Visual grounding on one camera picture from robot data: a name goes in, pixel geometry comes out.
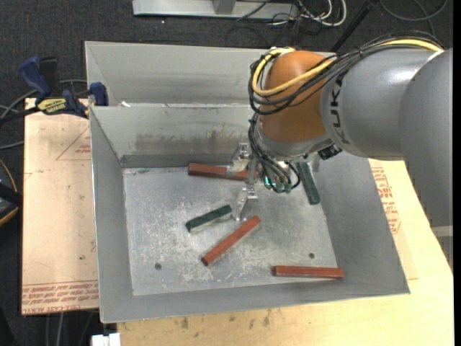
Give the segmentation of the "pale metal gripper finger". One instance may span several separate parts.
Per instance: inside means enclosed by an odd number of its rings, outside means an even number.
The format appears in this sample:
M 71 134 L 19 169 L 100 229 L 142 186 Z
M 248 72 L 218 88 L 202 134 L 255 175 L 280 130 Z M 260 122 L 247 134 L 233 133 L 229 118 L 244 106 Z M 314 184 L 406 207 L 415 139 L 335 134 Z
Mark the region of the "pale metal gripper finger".
M 242 221 L 243 210 L 248 202 L 258 200 L 258 195 L 253 187 L 244 187 L 237 195 L 235 203 L 235 220 Z
M 249 145 L 239 143 L 231 158 L 231 165 L 227 166 L 227 176 L 247 181 L 249 178 Z

